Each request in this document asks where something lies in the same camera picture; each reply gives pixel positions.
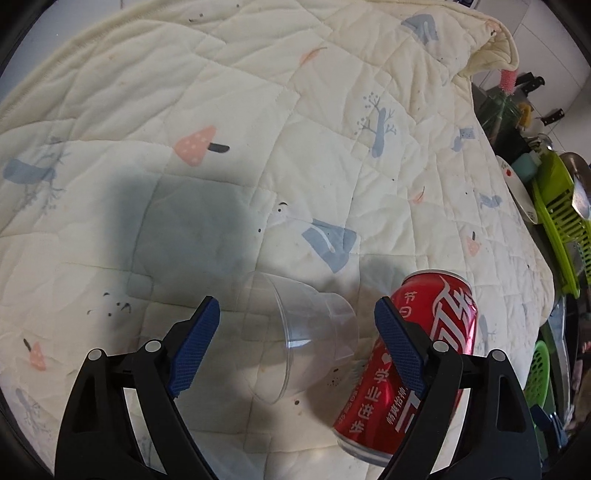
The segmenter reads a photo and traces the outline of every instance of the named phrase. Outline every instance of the pink brush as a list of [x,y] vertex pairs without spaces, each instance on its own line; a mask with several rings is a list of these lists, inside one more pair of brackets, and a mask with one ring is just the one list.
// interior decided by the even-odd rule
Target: pink brush
[[503,114],[505,113],[505,104],[507,103],[507,98],[513,95],[513,92],[515,91],[516,82],[517,70],[513,70],[512,72],[510,72],[509,70],[501,70],[501,81],[499,82],[499,88],[505,94],[505,98],[503,99],[503,104],[499,109],[499,114],[496,117],[495,126],[493,127],[491,136],[489,138],[491,145],[495,145],[496,138],[499,136],[499,132],[501,131]]
[[499,88],[505,92],[506,95],[513,95],[515,92],[515,84],[517,82],[517,70],[510,72],[509,70],[501,70],[501,81]]

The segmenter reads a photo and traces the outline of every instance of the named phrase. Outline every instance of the clear plastic cup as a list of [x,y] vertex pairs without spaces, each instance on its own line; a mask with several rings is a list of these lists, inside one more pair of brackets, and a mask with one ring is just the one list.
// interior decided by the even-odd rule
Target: clear plastic cup
[[237,366],[252,392],[273,404],[322,380],[353,357],[359,327],[351,305],[296,280],[247,275],[236,311],[243,313]]

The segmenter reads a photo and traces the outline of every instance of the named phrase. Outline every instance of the quilted blanket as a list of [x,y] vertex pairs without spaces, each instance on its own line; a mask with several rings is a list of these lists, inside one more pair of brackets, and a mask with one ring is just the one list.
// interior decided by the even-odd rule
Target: quilted blanket
[[[162,0],[69,42],[0,107],[0,386],[41,457],[89,350],[161,338],[208,294],[226,311],[177,406],[223,479],[379,475],[330,425],[376,300],[416,270],[471,283],[476,353],[505,350],[524,382],[552,277],[470,91],[517,64],[505,27],[429,0]],[[356,362],[253,400],[228,311],[253,270],[346,298]]]

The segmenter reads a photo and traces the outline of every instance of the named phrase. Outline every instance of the metal screw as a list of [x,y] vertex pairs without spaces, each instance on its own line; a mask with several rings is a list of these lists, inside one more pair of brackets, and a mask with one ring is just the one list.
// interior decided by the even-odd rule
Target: metal screw
[[94,350],[91,350],[88,354],[88,360],[98,360],[102,355],[103,352],[101,352],[98,348],[95,348]]
[[150,353],[157,352],[160,350],[160,346],[161,344],[158,340],[150,340],[148,343],[146,343],[146,351]]
[[439,353],[445,353],[449,350],[449,345],[446,342],[438,340],[433,344],[433,348]]
[[500,350],[495,350],[494,352],[492,352],[492,357],[497,361],[497,362],[504,362],[506,355],[501,352]]

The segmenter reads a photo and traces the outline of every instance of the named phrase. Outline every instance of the red soda can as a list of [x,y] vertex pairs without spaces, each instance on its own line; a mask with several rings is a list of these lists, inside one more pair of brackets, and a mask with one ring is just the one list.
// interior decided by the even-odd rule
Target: red soda can
[[[400,315],[418,323],[431,340],[443,340],[458,353],[473,353],[478,309],[462,277],[442,270],[419,271],[405,278],[391,298]],[[456,407],[460,396],[458,392]],[[333,431],[347,453],[386,466],[402,444],[420,403],[402,384],[378,338]]]

